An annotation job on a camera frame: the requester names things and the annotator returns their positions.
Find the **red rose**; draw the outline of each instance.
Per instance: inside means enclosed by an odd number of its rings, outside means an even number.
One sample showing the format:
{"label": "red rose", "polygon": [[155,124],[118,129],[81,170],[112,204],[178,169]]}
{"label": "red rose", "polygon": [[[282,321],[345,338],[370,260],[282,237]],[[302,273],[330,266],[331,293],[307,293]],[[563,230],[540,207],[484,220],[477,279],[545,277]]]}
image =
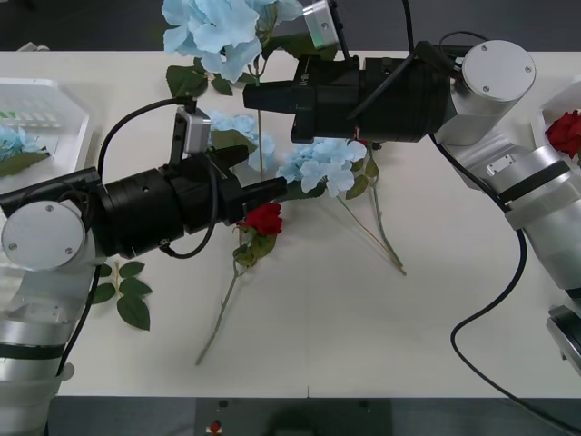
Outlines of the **red rose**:
{"label": "red rose", "polygon": [[547,130],[548,141],[558,152],[569,154],[573,159],[581,149],[581,116],[579,111],[565,113]]}
{"label": "red rose", "polygon": [[270,235],[282,232],[281,205],[268,203],[250,212],[241,227],[252,227],[258,234]]}

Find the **white table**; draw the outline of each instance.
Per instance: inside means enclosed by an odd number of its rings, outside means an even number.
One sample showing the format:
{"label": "white table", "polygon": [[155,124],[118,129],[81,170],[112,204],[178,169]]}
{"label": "white table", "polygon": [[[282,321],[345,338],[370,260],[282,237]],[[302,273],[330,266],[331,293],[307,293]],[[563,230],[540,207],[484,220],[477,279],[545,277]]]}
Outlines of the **white table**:
{"label": "white table", "polygon": [[[361,53],[361,56],[399,55]],[[551,88],[581,72],[581,54],[535,54],[534,89],[509,116],[528,141],[528,112]],[[163,53],[1,53],[0,74],[67,84],[93,110],[98,144],[133,109],[169,96],[165,69],[190,59]],[[264,79],[290,79],[296,61],[276,54]],[[201,107],[247,113],[212,89]],[[170,152],[174,108],[127,125],[108,153],[105,181],[155,165]],[[265,114],[279,153],[291,148],[291,117]],[[429,141],[386,144],[377,159],[390,239],[409,272],[402,277],[330,198],[283,206],[275,252],[247,274],[222,333],[202,367],[194,361],[231,279],[237,238],[220,227],[197,258],[143,256],[151,332],[137,332],[114,303],[94,308],[74,349],[76,375],[64,395],[243,397],[491,397],[497,393],[455,356],[453,326],[491,302],[517,267],[517,238],[502,214],[471,191]],[[376,229],[369,198],[353,201]],[[200,235],[175,244],[184,252]],[[581,380],[545,329],[566,299],[534,255],[512,295],[459,336],[481,370],[524,397],[580,397]]]}

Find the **white basket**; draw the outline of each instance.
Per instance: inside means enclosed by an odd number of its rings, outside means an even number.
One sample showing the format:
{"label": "white basket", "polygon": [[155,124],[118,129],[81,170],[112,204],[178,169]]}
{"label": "white basket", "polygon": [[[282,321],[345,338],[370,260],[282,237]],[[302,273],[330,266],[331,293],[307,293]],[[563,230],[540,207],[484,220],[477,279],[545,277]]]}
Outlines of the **white basket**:
{"label": "white basket", "polygon": [[0,124],[38,137],[50,158],[0,178],[0,194],[84,168],[93,124],[88,111],[52,80],[0,78]]}
{"label": "white basket", "polygon": [[531,116],[533,136],[537,148],[550,145],[546,131],[565,112],[581,110],[581,75],[572,77],[566,84],[553,91],[552,96],[541,104]]}

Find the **artificial flower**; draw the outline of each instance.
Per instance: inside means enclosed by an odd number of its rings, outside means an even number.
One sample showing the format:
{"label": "artificial flower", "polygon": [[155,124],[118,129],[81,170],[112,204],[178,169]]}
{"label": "artificial flower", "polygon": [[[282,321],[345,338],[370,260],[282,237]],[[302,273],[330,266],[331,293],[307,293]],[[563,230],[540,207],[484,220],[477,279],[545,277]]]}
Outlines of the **artificial flower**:
{"label": "artificial flower", "polygon": [[269,236],[282,232],[281,205],[268,203],[250,212],[240,227],[251,227],[257,234]]}
{"label": "artificial flower", "polygon": [[269,23],[272,11],[269,6],[276,6],[276,22],[292,21],[302,15],[302,5],[297,0],[246,0],[246,4],[261,15],[261,20]]}
{"label": "artificial flower", "polygon": [[304,193],[324,181],[329,195],[336,197],[353,187],[352,163],[363,159],[366,154],[365,145],[357,141],[348,143],[344,139],[316,138],[313,144],[296,144],[294,152],[285,154],[285,164],[277,175],[284,177],[287,183],[300,182]]}
{"label": "artificial flower", "polygon": [[581,149],[581,116],[578,111],[565,113],[547,130],[548,141],[555,150],[567,153],[571,159]]}
{"label": "artificial flower", "polygon": [[302,14],[297,0],[163,0],[163,16],[175,26],[163,35],[165,52],[198,57],[207,71],[234,83],[261,53],[257,23],[273,6],[274,25]]}
{"label": "artificial flower", "polygon": [[36,138],[26,134],[25,129],[18,128],[18,132],[9,127],[0,125],[0,161],[20,153],[39,153]]}
{"label": "artificial flower", "polygon": [[304,193],[315,189],[323,177],[327,175],[328,165],[328,163],[318,163],[317,161],[308,161],[303,164],[300,168],[300,174],[302,175],[300,188]]}
{"label": "artificial flower", "polygon": [[325,163],[327,168],[327,189],[329,196],[336,197],[339,193],[348,191],[355,184],[355,176],[350,169],[343,168],[338,163]]}
{"label": "artificial flower", "polygon": [[[236,115],[233,117],[221,114],[219,112],[209,112],[208,115],[212,120],[212,130],[237,130],[246,136],[257,147],[259,145],[258,123],[251,115]],[[262,134],[262,167],[265,170],[275,165],[274,152],[276,144],[269,134]],[[254,171],[261,170],[261,154],[257,148],[248,158],[248,165]]]}

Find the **green leaf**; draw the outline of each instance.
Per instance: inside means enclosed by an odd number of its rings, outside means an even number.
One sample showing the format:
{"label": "green leaf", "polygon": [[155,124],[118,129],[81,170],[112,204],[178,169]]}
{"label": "green leaf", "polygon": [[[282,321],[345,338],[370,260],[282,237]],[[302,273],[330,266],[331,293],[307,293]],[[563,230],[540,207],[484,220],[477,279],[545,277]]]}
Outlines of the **green leaf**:
{"label": "green leaf", "polygon": [[292,200],[308,200],[310,198],[319,198],[327,190],[327,185],[324,182],[319,183],[314,189],[308,193],[304,193],[300,187],[300,182],[290,182],[287,185],[287,194],[276,199],[277,203],[289,202]]}
{"label": "green leaf", "polygon": [[149,331],[151,326],[149,309],[141,298],[133,295],[120,298],[117,300],[117,311],[129,325],[140,330]]}
{"label": "green leaf", "polygon": [[144,297],[152,293],[152,288],[134,277],[125,279],[119,285],[119,292],[125,296]]}
{"label": "green leaf", "polygon": [[226,79],[221,77],[219,74],[215,75],[214,80],[212,80],[212,86],[220,94],[229,95],[229,96],[234,95],[234,93],[232,92],[232,87],[230,86],[230,83]]}
{"label": "green leaf", "polygon": [[247,245],[243,245],[236,250],[232,254],[234,256],[234,260],[242,266],[246,268],[251,268],[256,264],[258,259],[252,253],[251,249],[248,248]]}
{"label": "green leaf", "polygon": [[379,175],[378,165],[375,163],[373,156],[371,156],[367,162],[367,167],[365,168],[365,175],[368,177],[377,177]]}
{"label": "green leaf", "polygon": [[268,59],[274,50],[282,48],[292,57],[300,59],[301,56],[320,56],[324,61],[332,61],[337,54],[337,46],[331,46],[317,50],[312,43],[310,34],[298,34],[287,36],[275,36],[262,49],[262,57]]}
{"label": "green leaf", "polygon": [[99,272],[99,277],[109,277],[113,274],[113,269],[106,263],[101,265],[101,272]]}
{"label": "green leaf", "polygon": [[262,259],[274,250],[275,245],[276,234],[266,236],[257,234],[254,236],[254,239],[252,239],[251,252],[257,259]]}
{"label": "green leaf", "polygon": [[345,196],[345,198],[347,198],[347,200],[352,200],[354,198],[359,197],[365,192],[368,186],[369,182],[367,180],[367,177],[364,176],[363,174],[358,175],[355,178],[355,184],[351,189],[347,191],[347,195]]}
{"label": "green leaf", "polygon": [[353,173],[356,173],[357,171],[361,171],[363,169],[364,164],[365,164],[365,159],[361,159],[361,160],[357,161],[356,163],[354,163],[351,166],[351,171]]}
{"label": "green leaf", "polygon": [[165,79],[167,80],[173,97],[182,97],[185,95],[199,97],[205,91],[205,89],[201,91],[203,83],[206,83],[206,88],[208,86],[208,78],[197,74],[191,66],[169,66],[165,74]]}
{"label": "green leaf", "polygon": [[215,149],[220,150],[234,145],[246,145],[248,154],[258,148],[250,139],[237,130],[212,131],[212,147]]}
{"label": "green leaf", "polygon": [[192,97],[198,98],[208,90],[208,77],[204,77],[202,83],[192,91]]}
{"label": "green leaf", "polygon": [[115,287],[112,283],[103,283],[97,286],[94,293],[93,305],[108,302],[115,296]]}
{"label": "green leaf", "polygon": [[119,275],[121,275],[124,279],[128,277],[135,277],[137,274],[143,271],[144,266],[145,265],[141,262],[126,263],[121,267],[121,270],[119,270]]}
{"label": "green leaf", "polygon": [[256,79],[248,73],[242,73],[240,79],[238,79],[238,82],[241,84],[255,84]]}
{"label": "green leaf", "polygon": [[206,69],[202,66],[202,59],[199,57],[193,60],[193,71],[199,75],[206,75]]}
{"label": "green leaf", "polygon": [[0,162],[0,177],[15,175],[46,159],[49,153],[20,153]]}

